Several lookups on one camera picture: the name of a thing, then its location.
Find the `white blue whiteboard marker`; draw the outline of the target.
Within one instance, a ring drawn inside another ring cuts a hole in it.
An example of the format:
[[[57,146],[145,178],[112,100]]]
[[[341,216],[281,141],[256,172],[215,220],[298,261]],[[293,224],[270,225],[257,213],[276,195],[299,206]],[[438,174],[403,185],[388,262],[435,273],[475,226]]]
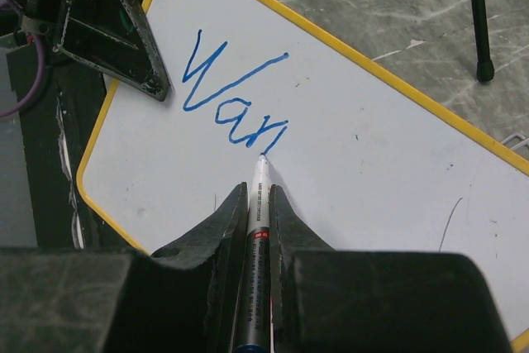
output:
[[[270,351],[269,161],[258,158],[250,188],[234,352]]]

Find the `yellow framed whiteboard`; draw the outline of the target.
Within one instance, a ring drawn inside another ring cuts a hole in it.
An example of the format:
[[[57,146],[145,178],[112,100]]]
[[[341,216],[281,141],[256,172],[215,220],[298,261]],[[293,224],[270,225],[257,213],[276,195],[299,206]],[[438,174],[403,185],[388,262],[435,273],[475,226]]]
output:
[[[144,0],[172,83],[112,83],[77,173],[85,202],[151,253],[253,177],[326,242],[441,250],[484,273],[528,345],[528,163],[277,0]]]

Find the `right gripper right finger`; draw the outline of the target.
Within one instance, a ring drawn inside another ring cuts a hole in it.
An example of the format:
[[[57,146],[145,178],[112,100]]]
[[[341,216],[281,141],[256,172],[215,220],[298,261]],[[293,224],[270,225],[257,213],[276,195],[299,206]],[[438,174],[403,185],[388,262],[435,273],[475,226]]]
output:
[[[488,284],[452,253],[335,250],[269,196],[277,352],[509,352]]]

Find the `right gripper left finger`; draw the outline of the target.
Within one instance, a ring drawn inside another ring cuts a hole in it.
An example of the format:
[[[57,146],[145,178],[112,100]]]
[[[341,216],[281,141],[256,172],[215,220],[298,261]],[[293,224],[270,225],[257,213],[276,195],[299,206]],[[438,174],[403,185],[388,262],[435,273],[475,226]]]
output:
[[[137,249],[1,251],[4,352],[228,352],[248,188],[147,255]]]

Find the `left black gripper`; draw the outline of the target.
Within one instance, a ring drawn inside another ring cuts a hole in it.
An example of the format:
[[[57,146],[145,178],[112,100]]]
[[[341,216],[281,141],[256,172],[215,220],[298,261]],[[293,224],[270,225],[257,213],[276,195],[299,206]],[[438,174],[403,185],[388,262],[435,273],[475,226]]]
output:
[[[160,102],[171,83],[141,0],[1,0],[20,28]]]

